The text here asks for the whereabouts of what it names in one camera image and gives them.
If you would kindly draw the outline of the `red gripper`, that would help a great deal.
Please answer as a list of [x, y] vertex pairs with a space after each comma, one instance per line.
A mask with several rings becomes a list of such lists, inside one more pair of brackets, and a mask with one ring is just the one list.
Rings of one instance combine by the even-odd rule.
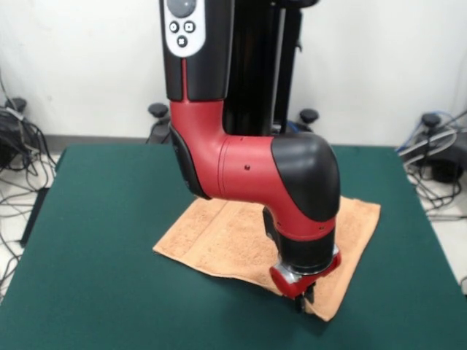
[[294, 307], [298, 313], [304, 312], [304, 298], [309, 302], [314, 302], [314, 287], [319, 278], [327, 276], [341, 264], [340, 249], [333, 248], [332, 261], [324, 270], [312, 273], [301, 274], [292, 270], [282, 262], [278, 262], [269, 268], [269, 274], [277, 289], [287, 298], [294, 299]]

